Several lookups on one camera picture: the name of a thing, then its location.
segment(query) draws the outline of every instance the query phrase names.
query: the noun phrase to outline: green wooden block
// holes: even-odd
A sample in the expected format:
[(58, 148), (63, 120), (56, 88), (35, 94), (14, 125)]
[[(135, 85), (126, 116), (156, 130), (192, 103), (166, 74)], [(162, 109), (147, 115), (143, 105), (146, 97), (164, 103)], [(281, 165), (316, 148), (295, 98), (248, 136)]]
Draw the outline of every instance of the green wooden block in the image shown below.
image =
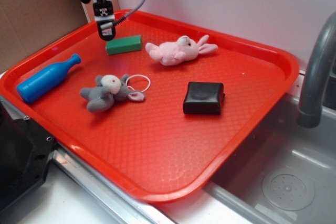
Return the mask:
[(141, 35), (113, 39), (106, 43), (106, 52), (109, 55), (132, 52), (142, 49)]

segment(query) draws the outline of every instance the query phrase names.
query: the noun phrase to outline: stainless steel sink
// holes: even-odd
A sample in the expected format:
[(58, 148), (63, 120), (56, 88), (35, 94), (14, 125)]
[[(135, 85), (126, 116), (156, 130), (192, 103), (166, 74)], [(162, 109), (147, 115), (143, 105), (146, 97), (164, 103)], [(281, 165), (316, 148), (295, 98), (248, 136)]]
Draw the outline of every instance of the stainless steel sink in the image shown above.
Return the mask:
[(336, 111), (305, 129), (297, 104), (286, 94), (205, 187), (253, 223), (336, 223)]

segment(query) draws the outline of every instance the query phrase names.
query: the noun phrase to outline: gray plush elephant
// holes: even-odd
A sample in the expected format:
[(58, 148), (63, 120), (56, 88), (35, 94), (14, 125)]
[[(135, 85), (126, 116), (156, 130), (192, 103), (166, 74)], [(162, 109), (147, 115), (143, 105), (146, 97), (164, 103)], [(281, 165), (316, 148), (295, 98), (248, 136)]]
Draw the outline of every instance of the gray plush elephant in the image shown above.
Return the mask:
[(142, 102), (145, 94), (141, 91), (131, 91), (126, 85), (129, 77), (125, 74), (121, 79), (111, 74), (97, 76), (94, 88), (82, 88), (80, 96), (89, 101), (87, 109), (90, 112), (103, 112), (110, 109), (115, 101), (124, 101), (127, 98), (134, 102)]

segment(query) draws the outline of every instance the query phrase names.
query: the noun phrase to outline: blue plastic bottle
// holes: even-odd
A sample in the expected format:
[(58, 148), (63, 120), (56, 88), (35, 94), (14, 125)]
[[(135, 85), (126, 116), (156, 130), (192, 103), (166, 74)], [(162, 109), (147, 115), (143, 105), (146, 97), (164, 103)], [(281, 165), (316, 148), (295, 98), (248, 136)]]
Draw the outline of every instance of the blue plastic bottle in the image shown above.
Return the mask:
[(79, 63), (81, 63), (79, 55), (74, 54), (67, 61), (50, 64), (20, 83), (16, 90), (25, 102), (32, 103), (59, 85), (67, 76), (70, 68)]

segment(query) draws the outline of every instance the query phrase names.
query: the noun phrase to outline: plastic tray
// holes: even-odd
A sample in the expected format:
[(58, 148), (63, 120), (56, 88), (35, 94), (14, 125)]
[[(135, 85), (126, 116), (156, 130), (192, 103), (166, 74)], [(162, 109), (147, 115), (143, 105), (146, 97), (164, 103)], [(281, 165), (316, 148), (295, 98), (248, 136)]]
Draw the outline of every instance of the plastic tray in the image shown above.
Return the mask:
[[(125, 11), (116, 12), (120, 17)], [(146, 42), (159, 45), (188, 35), (219, 49), (177, 66), (153, 61)], [(117, 27), (116, 38), (141, 35), (143, 49), (107, 55), (90, 23), (30, 56), (0, 79), (1, 94), (45, 127), (67, 149), (130, 195), (147, 202), (181, 198), (201, 188), (296, 80), (289, 53), (237, 37), (136, 12)], [(56, 88), (26, 104), (16, 86), (41, 68), (74, 53), (82, 63)], [(94, 114), (79, 95), (99, 74), (144, 74), (151, 79), (142, 103), (124, 101)], [(185, 115), (190, 81), (222, 82), (221, 115)], [(143, 89), (147, 82), (131, 79)]]

